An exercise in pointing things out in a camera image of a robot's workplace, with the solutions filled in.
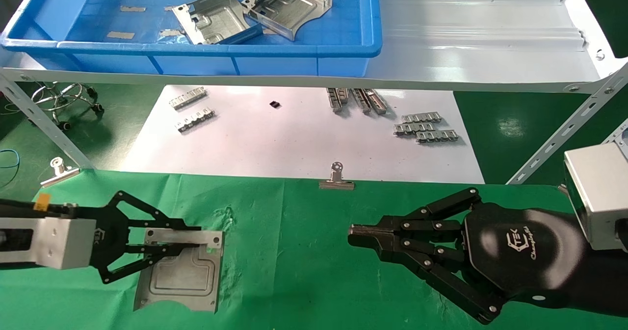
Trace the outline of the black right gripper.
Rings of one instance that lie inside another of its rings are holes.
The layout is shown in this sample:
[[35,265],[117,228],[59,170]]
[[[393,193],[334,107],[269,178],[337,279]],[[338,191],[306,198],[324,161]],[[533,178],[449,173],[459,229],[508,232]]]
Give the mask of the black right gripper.
[[501,314],[505,298],[539,306],[568,306],[569,282],[587,252],[577,218],[544,209],[478,205],[464,217],[465,247],[473,269],[495,292],[457,276],[464,254],[409,238],[377,238],[380,261],[400,264],[481,324]]

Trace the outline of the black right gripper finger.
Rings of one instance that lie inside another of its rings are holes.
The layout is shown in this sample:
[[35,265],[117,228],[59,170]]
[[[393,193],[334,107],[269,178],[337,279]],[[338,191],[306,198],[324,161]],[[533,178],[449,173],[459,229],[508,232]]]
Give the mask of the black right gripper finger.
[[418,207],[405,216],[383,216],[376,225],[352,225],[348,242],[353,246],[367,245],[399,237],[424,242],[453,242],[458,238],[462,223],[451,218],[470,211],[482,199],[475,187],[466,188],[449,196]]

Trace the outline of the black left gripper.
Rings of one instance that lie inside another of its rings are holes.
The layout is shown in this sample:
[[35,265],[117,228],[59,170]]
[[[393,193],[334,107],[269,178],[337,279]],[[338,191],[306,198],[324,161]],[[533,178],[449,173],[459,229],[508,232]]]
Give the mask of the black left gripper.
[[[118,207],[126,203],[148,214],[148,220],[129,219]],[[117,191],[108,205],[97,214],[97,229],[100,237],[96,244],[96,268],[100,268],[103,284],[110,284],[152,267],[166,257],[176,257],[186,248],[199,247],[191,243],[168,243],[164,245],[127,245],[129,227],[133,228],[168,228],[175,231],[200,231],[201,227],[188,226],[181,218],[170,218],[156,207],[139,200],[124,191]],[[141,254],[141,260],[133,261],[114,270],[108,266],[124,254]]]

